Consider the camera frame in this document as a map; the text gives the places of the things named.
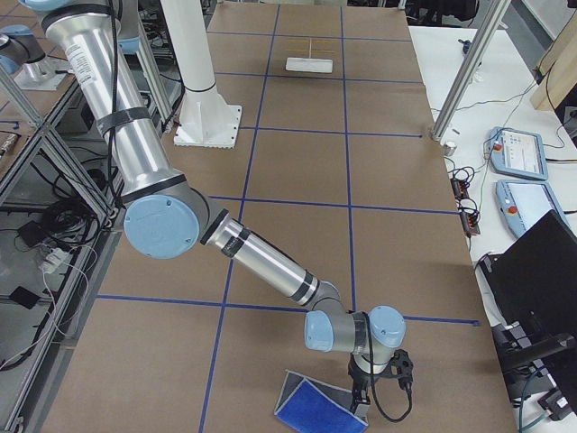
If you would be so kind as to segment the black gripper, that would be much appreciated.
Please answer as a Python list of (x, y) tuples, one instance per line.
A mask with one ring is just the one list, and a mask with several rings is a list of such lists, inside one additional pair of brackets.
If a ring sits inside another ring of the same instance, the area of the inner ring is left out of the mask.
[(364, 355), (350, 355), (348, 374), (352, 378), (353, 401), (369, 401), (371, 363)]

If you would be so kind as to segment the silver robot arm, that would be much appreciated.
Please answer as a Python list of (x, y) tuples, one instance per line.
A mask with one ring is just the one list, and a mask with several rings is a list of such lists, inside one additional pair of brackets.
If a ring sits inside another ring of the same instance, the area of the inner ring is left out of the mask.
[(189, 186), (160, 142), (120, 50), (118, 33), (134, 10), (122, 1), (30, 1), (47, 38), (64, 51), (124, 180), (124, 233), (133, 248), (172, 259), (211, 245), (303, 307), (309, 349), (350, 356), (353, 402), (376, 398), (381, 378), (412, 390), (412, 363), (401, 349), (406, 324), (391, 307), (346, 309), (336, 287)]
[(1, 67), (7, 74), (13, 75), (24, 64), (34, 64), (45, 57), (29, 27), (12, 24), (1, 29)]

